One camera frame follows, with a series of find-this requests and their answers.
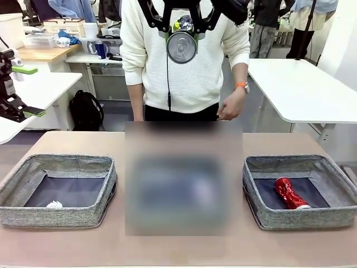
sweater cuff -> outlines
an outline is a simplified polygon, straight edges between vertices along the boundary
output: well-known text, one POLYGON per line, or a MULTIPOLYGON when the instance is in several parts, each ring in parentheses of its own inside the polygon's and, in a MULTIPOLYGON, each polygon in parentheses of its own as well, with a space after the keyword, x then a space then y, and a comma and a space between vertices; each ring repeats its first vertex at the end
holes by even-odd
POLYGON ((125 80, 127 85, 137 85, 142 84, 142 70, 135 70, 135 71, 126 71, 125 72, 125 80))
POLYGON ((239 54, 232 59, 230 59, 230 68, 232 69, 234 65, 238 63, 245 63, 249 65, 249 54, 244 53, 244 54, 239 54))

black backpack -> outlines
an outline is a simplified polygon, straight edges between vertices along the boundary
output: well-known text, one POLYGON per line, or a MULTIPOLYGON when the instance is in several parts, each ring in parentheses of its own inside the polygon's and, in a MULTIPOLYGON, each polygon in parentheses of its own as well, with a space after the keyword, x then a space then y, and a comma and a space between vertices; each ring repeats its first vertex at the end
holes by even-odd
POLYGON ((70 101, 69 108, 75 123, 73 131, 99 130, 104 120, 104 112, 91 93, 79 90, 70 101))

wristwatch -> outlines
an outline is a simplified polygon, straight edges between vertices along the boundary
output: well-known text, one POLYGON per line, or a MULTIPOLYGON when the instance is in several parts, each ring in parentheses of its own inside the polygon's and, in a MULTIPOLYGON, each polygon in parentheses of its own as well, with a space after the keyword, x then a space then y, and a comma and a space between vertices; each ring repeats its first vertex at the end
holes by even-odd
POLYGON ((246 93, 246 94, 248 94, 248 93, 249 93, 248 82, 236 83, 236 85, 235 85, 235 89, 237 89, 237 88, 244 88, 245 93, 246 93))

crushed red can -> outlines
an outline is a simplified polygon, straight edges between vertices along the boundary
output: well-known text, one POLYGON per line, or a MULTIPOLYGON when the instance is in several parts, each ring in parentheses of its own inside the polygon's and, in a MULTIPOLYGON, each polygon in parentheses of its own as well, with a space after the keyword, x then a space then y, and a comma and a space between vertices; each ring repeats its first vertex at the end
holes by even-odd
POLYGON ((311 206, 295 192, 289 178, 281 177, 277 179, 275 181, 275 190, 284 199, 288 209, 311 208, 311 206))

metal pole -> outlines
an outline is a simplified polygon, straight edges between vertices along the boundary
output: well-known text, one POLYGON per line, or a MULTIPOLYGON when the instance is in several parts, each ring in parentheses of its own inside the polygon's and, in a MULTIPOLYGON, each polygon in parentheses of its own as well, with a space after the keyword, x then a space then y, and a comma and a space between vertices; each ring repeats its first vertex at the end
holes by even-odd
POLYGON ((311 12, 310 12, 310 14, 308 16, 308 19, 307 19, 307 24, 306 24, 306 28, 305 28, 305 31, 304 31, 304 34, 303 34, 303 38, 302 38, 301 46, 300 46, 300 49, 299 49, 299 53, 297 54, 297 57, 296 57, 295 60, 300 60, 300 58, 301 58, 302 49, 303 49, 303 46, 304 46, 304 44, 306 42, 306 39, 307 39, 308 29, 310 28, 310 24, 311 24, 311 21, 312 21, 312 18, 313 18, 313 12, 315 10, 316 2, 317 2, 317 0, 313 0, 312 7, 311 7, 311 12))

